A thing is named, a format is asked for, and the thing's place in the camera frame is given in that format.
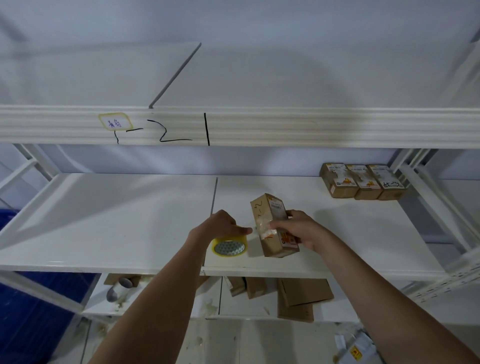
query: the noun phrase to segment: hand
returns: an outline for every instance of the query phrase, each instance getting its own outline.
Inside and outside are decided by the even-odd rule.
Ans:
[[[318,252],[318,246],[325,239],[335,235],[327,228],[320,225],[303,211],[287,210],[288,220],[274,220],[268,224],[270,229],[283,228],[290,234],[300,238],[303,245]]]
[[[191,232],[207,239],[210,243],[215,238],[223,238],[229,235],[248,235],[251,234],[252,231],[252,228],[237,226],[232,216],[226,211],[220,210],[212,214]]]

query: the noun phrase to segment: handwritten marking on box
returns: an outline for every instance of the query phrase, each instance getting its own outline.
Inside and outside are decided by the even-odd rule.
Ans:
[[[111,112],[108,114],[99,114],[98,118],[105,129],[110,131],[133,129],[132,122],[124,112]]]

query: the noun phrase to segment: forearm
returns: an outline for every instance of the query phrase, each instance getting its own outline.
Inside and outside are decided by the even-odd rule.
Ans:
[[[90,363],[175,363],[209,240],[192,231],[104,339]]]
[[[315,250],[389,364],[478,363],[478,358],[330,233]]]

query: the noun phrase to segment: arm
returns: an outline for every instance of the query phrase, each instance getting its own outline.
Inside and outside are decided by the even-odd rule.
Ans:
[[[388,364],[480,363],[450,331],[302,211],[272,221],[320,254]]]
[[[223,210],[193,229],[172,260],[108,333],[90,364],[174,364],[187,331],[209,243],[215,238],[251,232],[251,228],[236,226]]]

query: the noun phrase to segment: left hand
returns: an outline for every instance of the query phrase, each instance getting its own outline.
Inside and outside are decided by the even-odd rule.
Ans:
[[[191,233],[207,239],[209,243],[215,238],[223,238],[229,235],[248,235],[252,232],[252,228],[237,226],[235,219],[224,210],[212,214],[191,231]]]

